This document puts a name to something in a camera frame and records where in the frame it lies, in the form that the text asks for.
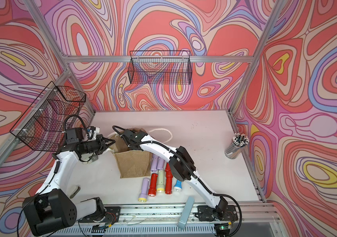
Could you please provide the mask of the burlap tote bag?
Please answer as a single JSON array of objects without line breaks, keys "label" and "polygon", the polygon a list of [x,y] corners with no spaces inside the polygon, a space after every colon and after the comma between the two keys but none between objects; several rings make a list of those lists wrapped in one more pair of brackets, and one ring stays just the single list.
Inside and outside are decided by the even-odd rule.
[{"label": "burlap tote bag", "polygon": [[107,138],[116,141],[110,147],[110,151],[115,158],[121,179],[150,176],[153,155],[151,152],[131,150],[117,132],[110,133]]}]

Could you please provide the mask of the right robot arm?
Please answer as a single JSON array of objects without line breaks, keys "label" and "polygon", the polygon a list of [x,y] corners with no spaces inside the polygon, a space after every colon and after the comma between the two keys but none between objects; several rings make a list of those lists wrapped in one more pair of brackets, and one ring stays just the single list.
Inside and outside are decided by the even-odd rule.
[{"label": "right robot arm", "polygon": [[143,130],[125,129],[117,125],[112,126],[112,128],[129,148],[148,151],[164,159],[169,164],[173,176],[181,182],[189,183],[202,197],[206,205],[213,210],[214,215],[219,220],[222,220],[230,213],[227,211],[227,199],[232,200],[239,214],[238,220],[242,222],[243,216],[238,202],[230,195],[216,193],[203,181],[194,165],[194,161],[184,147],[175,148],[168,146],[157,141]]}]

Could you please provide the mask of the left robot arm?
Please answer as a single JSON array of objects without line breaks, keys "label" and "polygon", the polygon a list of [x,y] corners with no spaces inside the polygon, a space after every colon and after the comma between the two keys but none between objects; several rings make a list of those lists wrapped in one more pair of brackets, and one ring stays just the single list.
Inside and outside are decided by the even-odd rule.
[{"label": "left robot arm", "polygon": [[34,196],[26,198],[22,204],[21,212],[35,237],[71,227],[81,219],[97,222],[106,216],[99,197],[73,203],[67,190],[75,166],[97,161],[98,156],[106,152],[115,140],[103,137],[97,127],[67,128],[66,123],[72,118],[79,119],[80,116],[69,115],[64,120],[63,145],[52,154],[55,162],[45,182]]}]

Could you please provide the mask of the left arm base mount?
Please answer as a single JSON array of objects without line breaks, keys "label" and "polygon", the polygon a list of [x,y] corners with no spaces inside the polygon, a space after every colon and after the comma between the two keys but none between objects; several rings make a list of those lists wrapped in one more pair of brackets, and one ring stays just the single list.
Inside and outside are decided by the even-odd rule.
[{"label": "left arm base mount", "polygon": [[120,206],[104,206],[103,210],[96,211],[79,220],[80,223],[108,223],[114,224],[119,221],[121,207]]}]

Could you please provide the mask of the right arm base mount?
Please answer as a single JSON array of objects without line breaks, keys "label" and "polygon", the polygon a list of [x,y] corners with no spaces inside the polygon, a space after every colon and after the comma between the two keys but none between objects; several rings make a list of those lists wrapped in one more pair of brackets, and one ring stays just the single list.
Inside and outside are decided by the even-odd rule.
[{"label": "right arm base mount", "polygon": [[235,205],[228,205],[223,211],[211,208],[207,205],[197,206],[197,212],[194,214],[199,221],[230,221],[232,223],[239,220],[238,210]]}]

